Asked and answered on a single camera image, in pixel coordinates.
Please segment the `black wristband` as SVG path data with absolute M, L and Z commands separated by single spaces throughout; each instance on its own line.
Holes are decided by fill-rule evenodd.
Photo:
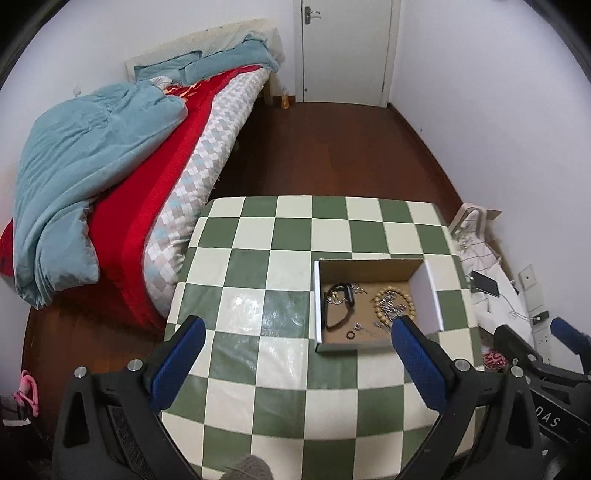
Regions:
M 355 305 L 352 283 L 341 282 L 329 287 L 322 300 L 322 327 L 325 331 L 342 328 L 353 315 Z

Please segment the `white red plastic bag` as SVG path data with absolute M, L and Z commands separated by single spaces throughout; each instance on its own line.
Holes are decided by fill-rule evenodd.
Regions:
M 504 370 L 507 366 L 506 358 L 494 349 L 488 349 L 482 353 L 483 364 L 491 371 Z

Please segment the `black charger plug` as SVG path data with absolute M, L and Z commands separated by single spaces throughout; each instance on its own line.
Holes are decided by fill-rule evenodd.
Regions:
M 532 316 L 532 325 L 538 325 L 541 322 L 546 321 L 549 318 L 549 311 L 548 310 L 544 310 L 536 315 Z

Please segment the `black smartphone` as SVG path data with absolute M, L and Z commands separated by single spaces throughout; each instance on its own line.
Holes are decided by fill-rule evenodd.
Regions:
M 473 292 L 484 293 L 496 298 L 500 297 L 498 282 L 495 279 L 477 271 L 472 271 L 468 275 L 468 278 L 470 280 L 470 286 Z

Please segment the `pink slipper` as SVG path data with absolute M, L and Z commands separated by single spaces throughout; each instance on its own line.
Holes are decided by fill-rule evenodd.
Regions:
M 26 370 L 20 375 L 18 390 L 13 394 L 17 405 L 33 418 L 39 415 L 39 393 L 35 379 Z

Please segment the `green white checkered tablecloth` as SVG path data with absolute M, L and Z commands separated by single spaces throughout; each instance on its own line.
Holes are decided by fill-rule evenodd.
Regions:
M 166 330 L 204 320 L 204 348 L 162 421 L 198 474 L 256 455 L 277 479 L 393 479 L 436 420 L 392 349 L 315 351 L 321 259 L 424 259 L 452 357 L 481 362 L 468 285 L 438 209 L 360 197 L 211 201 Z

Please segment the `white cardboard box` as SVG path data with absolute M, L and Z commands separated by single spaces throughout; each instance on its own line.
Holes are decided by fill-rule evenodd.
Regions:
M 321 259 L 314 262 L 315 352 L 382 349 L 391 345 L 394 320 L 410 318 L 427 334 L 444 330 L 432 270 L 420 258 Z M 355 310 L 342 328 L 322 327 L 322 300 L 329 287 L 349 282 Z

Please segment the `red bed cover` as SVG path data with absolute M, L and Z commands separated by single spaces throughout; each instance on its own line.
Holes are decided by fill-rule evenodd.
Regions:
M 186 119 L 128 177 L 94 199 L 87 224 L 98 257 L 99 279 L 60 291 L 53 300 L 66 295 L 110 320 L 144 331 L 162 329 L 163 317 L 151 305 L 143 279 L 147 236 L 204 131 L 214 95 L 245 72 L 246 67 L 235 68 L 187 87 L 162 91 L 184 101 Z M 1 273 L 14 285 L 13 218 L 1 237 Z

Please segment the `teal blanket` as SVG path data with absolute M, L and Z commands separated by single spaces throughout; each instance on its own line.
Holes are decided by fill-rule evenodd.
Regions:
M 128 177 L 186 119 L 183 100 L 149 81 L 111 84 L 64 101 L 34 122 L 14 191 L 17 294 L 36 309 L 98 281 L 88 237 L 94 199 Z

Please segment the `orange bottle by door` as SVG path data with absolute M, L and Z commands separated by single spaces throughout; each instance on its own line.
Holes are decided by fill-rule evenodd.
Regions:
M 287 90 L 283 90 L 283 93 L 281 93 L 280 105 L 283 110 L 287 110 L 290 107 L 290 95 Z

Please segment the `white door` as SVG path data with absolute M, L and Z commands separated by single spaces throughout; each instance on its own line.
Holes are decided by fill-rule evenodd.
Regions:
M 379 106 L 394 3 L 303 3 L 304 101 Z

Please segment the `checkered mattress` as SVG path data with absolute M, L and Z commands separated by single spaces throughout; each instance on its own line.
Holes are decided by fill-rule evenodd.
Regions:
M 147 236 L 143 279 L 151 305 L 162 317 L 169 314 L 200 212 L 269 79 L 270 70 L 259 67 L 237 74 L 214 95 L 204 131 Z

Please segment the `teal pillow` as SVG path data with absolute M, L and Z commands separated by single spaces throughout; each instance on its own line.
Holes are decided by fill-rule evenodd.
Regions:
M 230 49 L 211 55 L 202 55 L 201 50 L 191 51 L 147 66 L 135 66 L 135 81 L 166 77 L 174 84 L 190 86 L 200 80 L 246 66 L 259 66 L 276 73 L 280 63 L 270 52 L 266 37 L 259 32 L 249 32 L 242 42 Z

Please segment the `white wall socket strip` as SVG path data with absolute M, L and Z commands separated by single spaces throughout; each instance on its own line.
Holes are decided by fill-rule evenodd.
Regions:
M 532 326 L 535 349 L 542 356 L 545 363 L 550 363 L 552 361 L 552 349 L 550 345 L 550 314 L 546 321 L 535 326 L 532 325 L 533 315 L 548 310 L 545 305 L 541 284 L 537 280 L 532 265 L 525 267 L 518 274 L 518 277 L 522 287 L 522 297 L 525 301 Z

